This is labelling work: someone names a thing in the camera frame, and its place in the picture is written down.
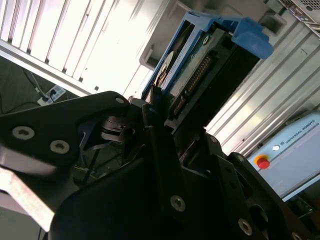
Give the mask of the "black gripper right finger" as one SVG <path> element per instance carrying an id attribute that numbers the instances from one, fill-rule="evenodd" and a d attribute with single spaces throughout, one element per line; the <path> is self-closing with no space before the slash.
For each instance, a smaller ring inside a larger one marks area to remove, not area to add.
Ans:
<path id="1" fill-rule="evenodd" d="M 314 235 L 239 153 L 195 123 L 169 124 L 190 199 L 191 222 L 169 240 L 312 240 Z"/>

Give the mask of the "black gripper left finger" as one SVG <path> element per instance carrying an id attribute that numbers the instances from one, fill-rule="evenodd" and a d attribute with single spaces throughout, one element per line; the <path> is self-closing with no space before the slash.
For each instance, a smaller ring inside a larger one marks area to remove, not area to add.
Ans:
<path id="1" fill-rule="evenodd" d="M 156 105 L 107 91 L 1 116 L 0 189 L 50 231 L 63 202 L 103 178 L 75 184 L 80 156 L 110 142 L 124 145 L 124 163 L 103 177 L 140 158 L 178 159 Z"/>

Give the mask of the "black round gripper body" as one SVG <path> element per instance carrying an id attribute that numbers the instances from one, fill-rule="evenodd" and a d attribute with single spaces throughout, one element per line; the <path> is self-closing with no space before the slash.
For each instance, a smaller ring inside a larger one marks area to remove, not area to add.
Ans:
<path id="1" fill-rule="evenodd" d="M 176 157 L 139 158 L 68 197 L 56 212 L 50 240 L 168 240 L 192 213 Z"/>

